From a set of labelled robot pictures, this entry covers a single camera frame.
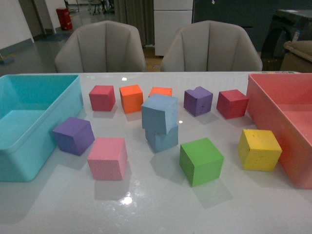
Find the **pink plastic bin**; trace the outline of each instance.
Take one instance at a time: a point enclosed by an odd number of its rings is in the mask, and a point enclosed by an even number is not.
[[[312,188],[312,74],[250,74],[247,111],[258,129],[272,130],[279,162],[299,188]]]

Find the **orange cube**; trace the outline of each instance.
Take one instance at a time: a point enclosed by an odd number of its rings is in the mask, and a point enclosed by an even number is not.
[[[153,87],[148,97],[150,97],[153,94],[172,96],[172,88]]]
[[[143,92],[137,84],[119,88],[121,105],[125,114],[141,111]]]

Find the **chair backrest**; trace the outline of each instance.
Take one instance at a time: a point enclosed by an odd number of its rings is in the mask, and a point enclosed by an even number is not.
[[[242,27],[207,20],[176,31],[161,70],[261,71],[262,61]]]
[[[55,68],[59,73],[144,72],[138,29],[109,20],[82,26],[61,48]]]

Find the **green cube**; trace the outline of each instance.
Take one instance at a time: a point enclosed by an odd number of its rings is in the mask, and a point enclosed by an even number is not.
[[[192,187],[220,177],[223,155],[208,139],[181,144],[180,166]]]

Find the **white cabinet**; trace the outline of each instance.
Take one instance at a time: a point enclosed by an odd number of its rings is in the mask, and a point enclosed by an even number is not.
[[[155,55],[164,56],[176,30],[192,23],[193,0],[154,0]]]

